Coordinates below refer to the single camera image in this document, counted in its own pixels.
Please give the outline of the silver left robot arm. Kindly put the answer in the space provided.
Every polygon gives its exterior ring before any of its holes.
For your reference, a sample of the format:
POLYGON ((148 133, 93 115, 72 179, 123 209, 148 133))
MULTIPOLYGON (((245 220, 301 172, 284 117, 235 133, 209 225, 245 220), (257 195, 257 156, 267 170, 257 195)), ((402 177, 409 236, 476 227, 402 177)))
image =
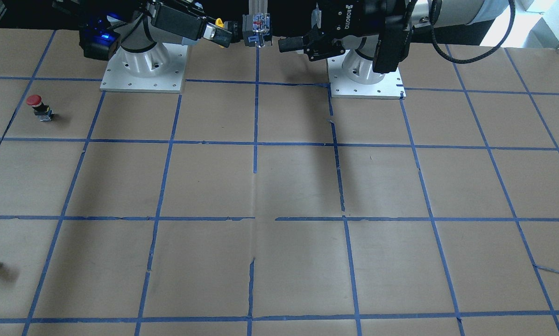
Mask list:
POLYGON ((491 21, 508 6, 505 0, 319 0, 311 29, 294 49, 311 61, 340 56, 346 38, 360 39, 358 56, 375 74, 395 72, 409 53, 416 31, 491 21))

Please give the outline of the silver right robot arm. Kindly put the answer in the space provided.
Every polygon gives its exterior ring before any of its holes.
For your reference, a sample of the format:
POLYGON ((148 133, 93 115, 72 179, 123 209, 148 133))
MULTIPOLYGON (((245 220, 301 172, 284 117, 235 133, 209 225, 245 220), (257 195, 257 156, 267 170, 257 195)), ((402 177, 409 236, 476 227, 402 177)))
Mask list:
POLYGON ((315 0, 54 0, 77 19, 85 58, 109 61, 121 49, 137 55, 160 44, 201 40, 226 48, 262 48, 273 38, 311 28, 315 0))

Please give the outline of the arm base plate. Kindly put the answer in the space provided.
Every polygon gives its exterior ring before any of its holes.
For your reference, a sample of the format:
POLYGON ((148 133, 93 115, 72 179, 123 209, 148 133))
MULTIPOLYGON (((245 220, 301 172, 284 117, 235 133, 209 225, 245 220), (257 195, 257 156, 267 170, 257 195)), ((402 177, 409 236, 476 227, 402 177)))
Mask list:
POLYGON ((399 69, 380 74, 373 72, 371 60, 357 50, 327 59, 332 98, 406 98, 399 69))
POLYGON ((100 90, 132 93, 181 93, 189 47, 158 43, 148 51, 122 48, 108 61, 100 90))

